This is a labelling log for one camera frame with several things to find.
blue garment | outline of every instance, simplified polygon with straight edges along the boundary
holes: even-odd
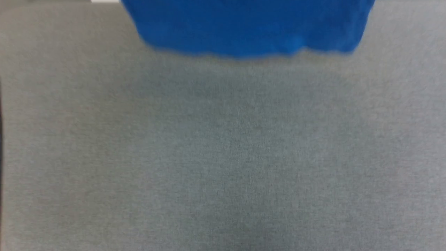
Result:
[[[375,0],[122,0],[155,48],[231,57],[352,52]]]

gray fabric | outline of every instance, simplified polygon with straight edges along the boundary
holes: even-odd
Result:
[[[444,24],[378,2],[351,57],[235,62],[116,4],[6,13],[2,250],[444,250]]]

gray mattress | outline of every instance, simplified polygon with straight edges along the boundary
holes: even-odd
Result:
[[[440,251],[446,2],[350,57],[155,52],[118,4],[0,16],[3,251]]]

bright blue patch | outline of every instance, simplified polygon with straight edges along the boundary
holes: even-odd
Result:
[[[352,52],[375,0],[122,0],[150,45],[187,54]]]

gray background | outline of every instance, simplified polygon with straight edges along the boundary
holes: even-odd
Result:
[[[446,3],[350,57],[187,58],[117,4],[0,16],[2,250],[438,251]]]

